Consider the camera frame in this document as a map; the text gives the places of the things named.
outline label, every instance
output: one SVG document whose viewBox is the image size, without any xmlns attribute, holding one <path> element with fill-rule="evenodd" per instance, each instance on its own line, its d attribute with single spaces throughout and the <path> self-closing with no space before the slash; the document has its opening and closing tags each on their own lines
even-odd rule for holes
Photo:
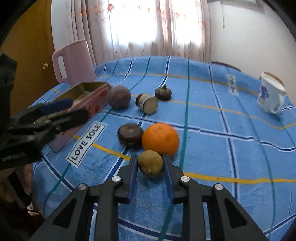
<svg viewBox="0 0 296 241">
<path fill-rule="evenodd" d="M 229 92 L 232 94 L 232 95 L 236 95 L 238 96 L 238 92 L 237 92 L 237 82 L 236 82 L 236 79 L 235 79 L 235 76 L 234 75 L 231 75 L 229 74 L 227 76 L 227 85 L 229 87 Z"/>
<path fill-rule="evenodd" d="M 105 123 L 94 121 L 83 136 L 76 142 L 66 160 L 73 166 L 78 167 L 85 153 L 100 136 L 106 126 L 107 124 Z"/>
<path fill-rule="evenodd" d="M 140 107 L 140 109 L 141 109 L 143 112 L 145 112 L 145 111 L 144 111 L 144 104 L 145 104 L 146 100 L 150 99 L 151 97 L 152 97 L 152 96 L 149 95 L 149 94 L 144 94 L 144 95 L 142 95 L 141 98 L 139 99 L 139 107 Z"/>
<path fill-rule="evenodd" d="M 265 86 L 261 85 L 259 88 L 258 101 L 264 104 L 267 98 L 269 98 L 269 92 Z"/>
</svg>

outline blue floral mug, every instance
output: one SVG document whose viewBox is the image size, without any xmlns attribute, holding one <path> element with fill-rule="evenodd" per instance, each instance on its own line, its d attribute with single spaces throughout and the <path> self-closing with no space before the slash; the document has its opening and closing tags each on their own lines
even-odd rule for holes
<svg viewBox="0 0 296 241">
<path fill-rule="evenodd" d="M 261 76 L 261 85 L 257 103 L 268 113 L 279 114 L 284 108 L 285 88 L 278 78 L 269 73 L 264 72 Z"/>
</svg>

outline open tin box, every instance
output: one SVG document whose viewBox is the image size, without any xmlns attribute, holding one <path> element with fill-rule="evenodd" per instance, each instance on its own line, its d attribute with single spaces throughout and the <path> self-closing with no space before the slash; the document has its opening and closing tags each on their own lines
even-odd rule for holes
<svg viewBox="0 0 296 241">
<path fill-rule="evenodd" d="M 85 108 L 89 111 L 89 118 L 92 118 L 108 104 L 108 96 L 111 88 L 112 86 L 108 82 L 79 83 L 57 97 L 54 101 L 70 98 L 73 100 L 72 107 L 63 111 Z M 56 135 L 55 139 L 48 146 L 54 152 L 59 151 L 81 128 L 82 126 L 78 126 Z"/>
</svg>

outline cabinet door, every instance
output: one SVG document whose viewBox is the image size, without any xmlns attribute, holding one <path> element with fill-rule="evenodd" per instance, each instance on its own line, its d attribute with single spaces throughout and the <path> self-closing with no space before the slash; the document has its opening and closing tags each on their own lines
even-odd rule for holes
<svg viewBox="0 0 296 241">
<path fill-rule="evenodd" d="M 51 0 L 37 0 L 16 22 L 0 48 L 17 61 L 11 114 L 29 107 L 56 86 L 51 56 Z"/>
</svg>

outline pink plastic pitcher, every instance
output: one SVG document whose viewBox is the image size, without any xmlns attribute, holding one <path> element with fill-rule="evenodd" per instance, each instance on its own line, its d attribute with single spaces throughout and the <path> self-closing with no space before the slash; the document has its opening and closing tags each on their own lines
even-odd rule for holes
<svg viewBox="0 0 296 241">
<path fill-rule="evenodd" d="M 67 78 L 61 76 L 57 61 L 60 56 L 63 57 Z M 86 39 L 75 41 L 55 51 L 52 63 L 59 83 L 68 82 L 70 86 L 74 86 L 79 82 L 93 82 L 96 78 Z"/>
</svg>

